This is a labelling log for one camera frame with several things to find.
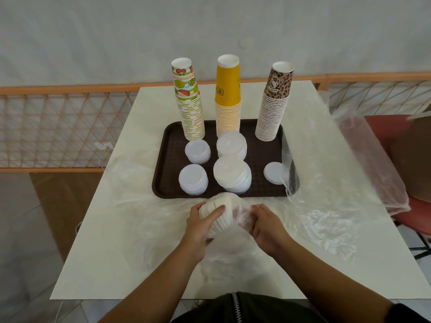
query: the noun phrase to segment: zipper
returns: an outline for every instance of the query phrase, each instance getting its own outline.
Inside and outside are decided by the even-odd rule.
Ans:
[[[237,317],[236,322],[237,323],[242,323],[241,310],[240,310],[240,302],[238,300],[238,295],[237,295],[236,292],[231,293],[231,295],[232,295],[232,299],[234,301],[235,316]]]

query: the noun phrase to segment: plastic tray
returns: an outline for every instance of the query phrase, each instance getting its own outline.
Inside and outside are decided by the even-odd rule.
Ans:
[[[175,198],[210,198],[225,190],[217,183],[213,175],[213,166],[218,159],[216,121],[206,120],[205,140],[211,148],[211,158],[202,164],[208,175],[208,188],[198,196],[186,194],[180,187],[178,176],[182,168],[191,164],[184,149],[188,140],[184,137],[181,122],[174,122],[165,129],[162,144],[160,146],[159,158],[153,177],[153,192],[163,199]],[[240,194],[240,197],[275,197],[286,196],[284,185],[274,185],[263,176],[263,169],[269,162],[281,162],[281,141],[283,128],[278,129],[277,137],[271,142],[263,142],[254,135],[257,119],[242,119],[240,133],[247,141],[247,156],[244,161],[250,166],[252,181],[250,188]],[[296,171],[292,163],[290,166],[290,193],[294,194],[298,187],[295,184]]]

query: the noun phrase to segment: leopard print paper cup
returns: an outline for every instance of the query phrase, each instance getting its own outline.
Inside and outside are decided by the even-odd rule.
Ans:
[[[269,72],[268,81],[265,86],[265,95],[274,99],[288,97],[293,76],[293,64],[286,61],[274,63]]]

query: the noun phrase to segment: yellow paper cup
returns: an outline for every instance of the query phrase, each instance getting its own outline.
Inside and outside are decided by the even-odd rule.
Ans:
[[[241,101],[240,59],[233,54],[218,58],[215,79],[215,102],[221,106],[234,106]]]

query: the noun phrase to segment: plastic bag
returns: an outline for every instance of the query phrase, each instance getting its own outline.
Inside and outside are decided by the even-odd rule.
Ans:
[[[155,149],[137,152],[131,157],[113,159],[106,168],[113,206],[127,229],[122,255],[133,271],[150,274],[180,242],[190,209],[203,199],[159,199],[148,179],[153,177],[151,162]],[[246,229],[250,228],[251,203],[240,199],[234,208],[234,224],[208,246],[201,262],[205,279],[252,279],[268,270],[268,257]]]
[[[316,116],[329,116],[323,102],[318,108],[315,100],[302,104],[301,112],[288,110],[289,120],[303,129],[284,125],[283,144],[293,149],[287,151],[283,146],[283,165],[287,170],[292,160],[301,159],[296,163],[301,173],[299,190],[288,195],[292,207],[287,229],[293,236],[352,260],[361,221],[380,213],[376,209],[382,202],[391,214],[409,209],[404,184],[365,119],[353,108],[334,112],[332,122],[306,114],[314,111]],[[326,143],[319,135],[327,138]],[[370,184],[376,193],[364,188]]]
[[[388,213],[410,211],[406,186],[365,118],[353,106],[338,108],[332,117]]]

